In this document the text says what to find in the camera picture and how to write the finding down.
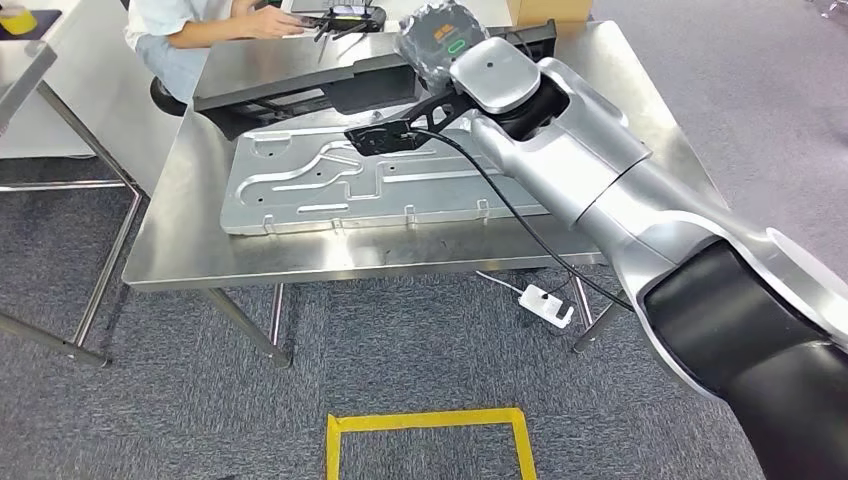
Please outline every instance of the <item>black cable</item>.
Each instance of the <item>black cable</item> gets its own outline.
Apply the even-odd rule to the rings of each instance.
[[[530,46],[527,45],[527,42],[525,42],[523,38],[521,38],[521,35],[519,35],[518,32],[516,32],[515,30],[511,30],[508,33],[513,35],[516,39],[518,39],[519,42],[521,42],[521,46],[524,47],[524,53],[527,54],[530,60],[533,60],[533,50],[530,50]]]
[[[556,293],[556,292],[562,290],[563,288],[567,287],[569,283],[571,283],[571,275],[568,276],[568,280],[566,280],[565,283],[563,283],[562,285],[558,286],[557,288],[555,288],[553,290],[548,291],[548,295],[551,295],[553,293]]]
[[[492,190],[494,190],[495,194],[501,199],[502,202],[504,202],[504,205],[506,205],[506,208],[508,208],[509,211],[512,212],[512,214],[515,216],[515,219],[518,220],[518,223],[520,223],[521,226],[524,227],[525,230],[527,230],[527,233],[529,233],[530,236],[533,237],[533,240],[536,240],[536,243],[538,243],[539,246],[541,246],[542,249],[544,249],[545,252],[547,252],[547,254],[551,256],[551,258],[553,258],[557,263],[559,263],[562,266],[562,268],[564,268],[568,273],[574,275],[575,277],[579,278],[580,280],[583,280],[583,282],[586,285],[588,285],[590,288],[597,291],[601,295],[607,297],[610,301],[612,301],[616,305],[620,306],[621,308],[624,308],[625,310],[628,310],[628,311],[631,311],[631,312],[633,311],[633,307],[629,303],[621,300],[615,294],[610,293],[609,291],[607,291],[606,289],[604,289],[603,287],[601,287],[597,283],[593,282],[592,280],[587,278],[585,275],[578,272],[576,268],[569,265],[568,262],[563,260],[559,255],[557,255],[556,252],[554,252],[553,249],[551,249],[551,247],[549,247],[548,244],[545,243],[545,241],[542,239],[542,237],[540,237],[539,234],[536,233],[536,230],[534,230],[533,227],[531,227],[530,224],[527,223],[527,220],[525,220],[524,217],[520,213],[518,213],[518,210],[516,210],[515,207],[512,206],[512,203],[510,203],[509,200],[507,200],[506,196],[501,191],[501,189],[498,188],[498,186],[497,186],[497,184],[495,184],[494,180],[492,180],[492,178],[489,177],[489,174],[486,173],[486,170],[480,165],[480,163],[477,160],[474,159],[474,157],[472,157],[468,152],[465,151],[464,148],[462,148],[462,145],[456,143],[452,139],[450,139],[450,138],[448,138],[448,137],[446,137],[446,136],[444,136],[440,133],[434,133],[434,132],[431,132],[429,130],[424,130],[423,128],[412,128],[412,129],[410,129],[410,132],[412,132],[414,134],[418,134],[418,135],[424,135],[425,137],[429,137],[429,138],[432,138],[434,140],[438,140],[438,141],[452,147],[457,152],[461,153],[462,156],[465,157],[466,159],[468,159],[468,161],[471,162],[472,165],[474,165],[474,168],[476,168],[477,171],[480,172],[480,175],[483,176],[483,179],[486,181],[486,183],[488,183],[489,186],[492,187]]]

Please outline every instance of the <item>drone controller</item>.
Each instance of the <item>drone controller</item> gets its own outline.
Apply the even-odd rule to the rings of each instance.
[[[372,7],[370,2],[364,6],[337,5],[330,7],[322,17],[300,16],[301,23],[309,28],[318,28],[315,41],[328,32],[336,32],[338,40],[351,33],[382,32],[388,15],[380,7]]]

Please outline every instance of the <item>floor marking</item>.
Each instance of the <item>floor marking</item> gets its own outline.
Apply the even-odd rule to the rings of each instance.
[[[444,428],[472,425],[512,425],[515,451],[522,480],[536,480],[536,466],[530,448],[530,435],[524,413],[517,408],[459,410],[451,412],[406,413],[336,418],[327,415],[327,480],[339,480],[342,433],[404,430],[409,428]]]

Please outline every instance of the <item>power cord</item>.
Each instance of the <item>power cord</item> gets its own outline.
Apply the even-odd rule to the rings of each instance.
[[[506,288],[508,288],[508,289],[510,289],[510,290],[512,290],[512,291],[514,291],[515,293],[517,293],[517,294],[519,294],[519,295],[521,295],[521,294],[523,294],[523,293],[524,293],[524,291],[523,291],[523,290],[521,290],[520,288],[516,287],[515,285],[510,285],[510,284],[508,284],[508,283],[504,282],[503,280],[498,280],[498,279],[497,279],[497,278],[495,278],[495,277],[490,277],[490,276],[486,275],[486,274],[485,274],[485,273],[483,273],[483,272],[479,272],[479,271],[478,271],[478,272],[476,272],[476,273],[477,273],[477,275],[480,275],[481,277],[485,278],[486,280],[491,280],[491,281],[493,281],[493,282],[497,283],[498,285],[503,285],[504,287],[506,287]]]
[[[465,151],[464,148],[462,148],[462,145],[456,143],[453,139],[446,137],[446,136],[442,135],[441,133],[431,132],[431,131],[425,130],[423,128],[411,128],[410,132],[413,133],[413,134],[423,135],[425,137],[432,138],[433,140],[438,140],[438,141],[444,143],[445,145],[450,146],[451,148],[453,148],[454,150],[456,150],[460,154],[462,154],[462,156],[465,157],[469,162],[471,162],[471,164],[474,165],[474,168],[476,168],[477,171],[480,172],[480,175],[482,175],[483,179],[486,181],[486,183],[488,183],[489,186],[492,187],[492,190],[495,192],[495,194],[498,196],[498,198],[500,198],[501,201],[504,202],[504,205],[506,205],[506,208],[508,208],[509,211],[513,214],[513,216],[515,216],[515,219],[518,220],[518,223],[520,223],[521,226],[524,227],[525,230],[527,230],[527,233],[530,234],[531,237],[533,237],[533,240],[535,240],[536,243],[538,243],[539,246],[542,247],[542,249],[545,250],[545,252],[548,255],[550,255],[551,258],[554,259],[554,261],[556,261],[558,264],[560,264],[562,266],[562,268],[564,268],[568,273],[570,273],[571,275],[574,275],[575,277],[582,280],[583,283],[588,285],[590,288],[597,291],[601,295],[607,297],[611,302],[615,303],[616,305],[620,306],[621,308],[623,308],[625,310],[628,310],[630,312],[633,311],[633,306],[631,306],[629,303],[621,300],[615,294],[611,293],[610,291],[604,289],[602,286],[593,282],[591,279],[589,279],[588,277],[586,277],[585,275],[583,275],[582,273],[577,271],[576,268],[569,265],[568,262],[563,260],[559,255],[557,255],[556,252],[554,252],[553,249],[551,247],[549,247],[547,243],[545,243],[545,241],[542,239],[542,237],[539,236],[539,234],[536,232],[536,230],[534,230],[533,227],[531,227],[530,224],[527,223],[527,220],[525,220],[524,217],[520,213],[518,213],[518,210],[516,210],[515,207],[512,205],[512,203],[510,203],[509,200],[507,200],[506,195],[504,195],[504,193],[501,191],[501,189],[498,188],[497,184],[495,184],[495,182],[492,180],[492,178],[489,176],[489,174],[486,173],[486,170],[480,165],[480,163],[477,160],[474,159],[474,157],[471,156],[471,154],[469,154],[467,151]]]

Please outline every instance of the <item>black bracket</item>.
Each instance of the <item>black bracket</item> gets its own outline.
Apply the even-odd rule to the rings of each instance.
[[[475,104],[470,97],[450,89],[412,107],[401,118],[352,128],[345,132],[345,137],[357,152],[366,157],[416,150],[430,140],[429,137],[412,132],[414,124],[421,118],[427,120],[427,130],[438,133],[472,108],[475,108]],[[443,112],[444,118],[437,121],[439,110]]]

